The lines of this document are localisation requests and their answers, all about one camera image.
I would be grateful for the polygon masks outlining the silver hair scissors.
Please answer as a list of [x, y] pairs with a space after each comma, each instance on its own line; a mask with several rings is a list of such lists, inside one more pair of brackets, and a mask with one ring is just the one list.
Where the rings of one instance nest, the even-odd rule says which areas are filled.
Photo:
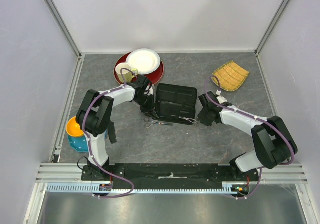
[[186, 120], [186, 121], [190, 122], [194, 127], [199, 126], [199, 122], [194, 118], [179, 117], [179, 119]]

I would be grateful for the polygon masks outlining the black zip tool case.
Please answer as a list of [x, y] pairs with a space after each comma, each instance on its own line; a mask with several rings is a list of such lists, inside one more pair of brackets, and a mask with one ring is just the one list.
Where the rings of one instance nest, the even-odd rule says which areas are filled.
[[159, 83], [155, 98], [156, 111], [160, 121], [192, 125], [179, 117], [195, 119], [197, 88]]

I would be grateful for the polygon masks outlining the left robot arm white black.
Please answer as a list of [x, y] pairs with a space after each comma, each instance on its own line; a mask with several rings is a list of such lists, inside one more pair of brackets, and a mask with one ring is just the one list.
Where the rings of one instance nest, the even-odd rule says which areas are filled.
[[109, 156], [105, 136], [109, 137], [111, 143], [117, 141], [115, 126], [111, 121], [113, 107], [131, 101], [140, 106], [142, 113], [155, 113], [153, 83], [147, 76], [138, 75], [135, 81], [110, 90], [88, 90], [75, 116], [76, 123], [80, 125], [87, 140], [89, 162], [95, 165], [92, 174], [98, 180], [106, 180], [110, 174], [110, 169], [106, 166]]

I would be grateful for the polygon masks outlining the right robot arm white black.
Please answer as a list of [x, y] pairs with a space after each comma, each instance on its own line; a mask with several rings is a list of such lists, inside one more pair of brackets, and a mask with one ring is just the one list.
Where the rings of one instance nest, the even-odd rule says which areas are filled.
[[206, 126], [213, 123], [229, 125], [248, 134], [253, 140], [254, 151], [230, 161], [229, 175], [233, 180], [242, 180], [251, 170], [261, 167], [273, 169], [294, 161], [298, 147], [279, 116], [254, 116], [211, 91], [200, 95], [199, 100], [203, 108], [197, 116], [198, 122]]

